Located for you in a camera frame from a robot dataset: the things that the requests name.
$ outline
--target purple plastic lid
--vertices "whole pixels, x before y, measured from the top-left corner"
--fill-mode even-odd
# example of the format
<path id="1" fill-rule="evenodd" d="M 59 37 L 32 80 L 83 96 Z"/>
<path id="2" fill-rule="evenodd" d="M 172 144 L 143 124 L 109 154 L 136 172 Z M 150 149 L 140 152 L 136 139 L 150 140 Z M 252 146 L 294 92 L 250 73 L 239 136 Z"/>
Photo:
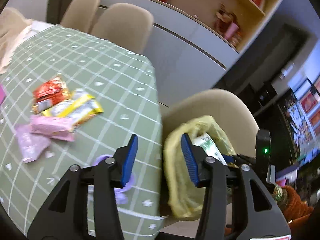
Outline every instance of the purple plastic lid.
<path id="1" fill-rule="evenodd" d="M 97 157 L 95 159 L 95 161 L 92 163 L 92 165 L 93 166 L 98 165 L 99 162 L 105 160 L 107 157 L 112 157 L 112 155 L 108 155 L 108 154 L 100 155 L 99 157 Z M 132 188 L 133 184 L 134 184 L 134 174 L 132 173 L 128 183 L 126 183 L 123 188 L 117 188 L 117 187 L 114 188 L 115 193 L 126 192 L 126 191 L 128 191 L 129 189 Z"/>

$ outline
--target grid pattern tablecloth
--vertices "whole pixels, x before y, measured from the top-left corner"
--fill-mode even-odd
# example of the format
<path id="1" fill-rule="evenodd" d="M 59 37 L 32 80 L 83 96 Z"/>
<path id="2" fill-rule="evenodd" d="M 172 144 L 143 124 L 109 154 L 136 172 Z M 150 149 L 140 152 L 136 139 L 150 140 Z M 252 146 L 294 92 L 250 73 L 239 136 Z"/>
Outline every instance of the grid pattern tablecloth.
<path id="1" fill-rule="evenodd" d="M 84 88 L 95 96 L 104 113 L 81 125 L 75 142 L 52 140 L 39 160 L 24 164 L 14 126 L 28 123 L 32 91 L 56 73 L 62 73 L 70 90 Z M 125 239 L 154 239 L 163 221 L 158 216 L 162 126 L 149 60 L 109 41 L 55 25 L 17 48 L 0 82 L 7 94 L 0 107 L 0 201 L 17 227 L 27 233 L 70 165 L 90 166 L 99 155 L 113 155 L 135 133 L 139 142 L 135 186 L 126 192 L 128 203 L 118 206 L 119 217 Z M 94 235 L 92 200 L 88 229 Z"/>

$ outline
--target white cabinet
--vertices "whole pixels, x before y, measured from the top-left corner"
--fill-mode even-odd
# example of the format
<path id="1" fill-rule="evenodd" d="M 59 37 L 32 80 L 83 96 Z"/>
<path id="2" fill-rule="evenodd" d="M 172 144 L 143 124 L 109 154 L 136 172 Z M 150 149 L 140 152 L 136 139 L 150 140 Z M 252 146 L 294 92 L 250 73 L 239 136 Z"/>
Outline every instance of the white cabinet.
<path id="1" fill-rule="evenodd" d="M 186 42 L 153 26 L 143 55 L 152 63 L 156 71 L 157 89 L 160 91 L 167 76 L 174 71 L 176 62 L 187 47 Z"/>
<path id="2" fill-rule="evenodd" d="M 169 107 L 198 92 L 210 89 L 225 70 L 198 49 L 186 47 L 158 89 L 159 101 Z"/>
<path id="3" fill-rule="evenodd" d="M 238 60 L 239 54 L 227 43 L 202 25 L 191 35 L 189 41 L 213 56 L 227 69 Z"/>

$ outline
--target pink cup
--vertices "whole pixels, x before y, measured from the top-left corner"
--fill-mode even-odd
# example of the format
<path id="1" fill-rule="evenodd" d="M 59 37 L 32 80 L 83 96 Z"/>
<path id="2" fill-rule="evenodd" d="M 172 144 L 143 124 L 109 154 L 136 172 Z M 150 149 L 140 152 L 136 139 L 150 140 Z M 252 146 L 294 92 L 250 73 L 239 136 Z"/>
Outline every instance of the pink cup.
<path id="1" fill-rule="evenodd" d="M 224 38 L 226 40 L 229 40 L 233 34 L 236 33 L 236 31 L 239 29 L 239 26 L 236 25 L 234 22 L 232 22 L 230 25 L 229 25 L 229 28 L 227 29 L 226 33 L 224 34 Z"/>

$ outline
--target chair backrest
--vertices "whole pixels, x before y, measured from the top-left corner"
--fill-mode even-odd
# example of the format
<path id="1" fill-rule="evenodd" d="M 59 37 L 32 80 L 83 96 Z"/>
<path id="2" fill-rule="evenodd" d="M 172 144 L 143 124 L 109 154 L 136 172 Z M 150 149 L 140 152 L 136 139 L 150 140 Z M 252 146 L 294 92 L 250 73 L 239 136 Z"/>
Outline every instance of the chair backrest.
<path id="1" fill-rule="evenodd" d="M 216 120 L 237 154 L 255 158 L 258 124 L 240 98 L 222 89 L 198 93 L 171 108 L 162 118 L 163 139 L 182 123 L 203 115 Z"/>
<path id="2" fill-rule="evenodd" d="M 153 26 L 153 15 L 133 4 L 116 3 L 101 15 L 91 34 L 141 54 Z"/>
<path id="3" fill-rule="evenodd" d="M 100 0 L 72 0 L 60 25 L 88 33 Z"/>

